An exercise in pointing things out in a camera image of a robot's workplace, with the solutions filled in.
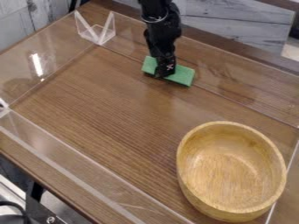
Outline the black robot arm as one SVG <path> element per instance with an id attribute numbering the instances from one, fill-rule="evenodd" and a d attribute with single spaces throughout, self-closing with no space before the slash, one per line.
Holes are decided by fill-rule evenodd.
<path id="1" fill-rule="evenodd" d="M 137 0 L 145 23 L 144 39 L 149 54 L 156 59 L 153 75 L 175 74 L 175 41 L 183 34 L 180 10 L 173 0 Z"/>

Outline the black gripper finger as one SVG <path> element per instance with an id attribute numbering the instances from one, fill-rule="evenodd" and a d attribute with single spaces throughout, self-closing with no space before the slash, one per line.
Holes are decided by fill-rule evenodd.
<path id="1" fill-rule="evenodd" d="M 149 54 L 152 57 L 159 58 L 163 56 L 160 51 L 161 37 L 157 33 L 151 32 L 148 29 L 144 30 L 144 39 L 148 46 Z"/>
<path id="2" fill-rule="evenodd" d="M 165 56 L 159 56 L 156 58 L 156 68 L 153 76 L 157 78 L 164 78 L 175 73 L 176 58 L 173 55 L 167 54 Z"/>

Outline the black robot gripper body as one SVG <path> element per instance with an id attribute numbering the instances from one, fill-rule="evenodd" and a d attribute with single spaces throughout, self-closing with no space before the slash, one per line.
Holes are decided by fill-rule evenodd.
<path id="1" fill-rule="evenodd" d="M 163 56 L 173 55 L 175 40 L 181 36 L 181 19 L 177 10 L 167 10 L 163 15 L 143 11 L 143 21 L 145 22 L 145 29 L 155 32 L 161 37 L 160 51 Z"/>

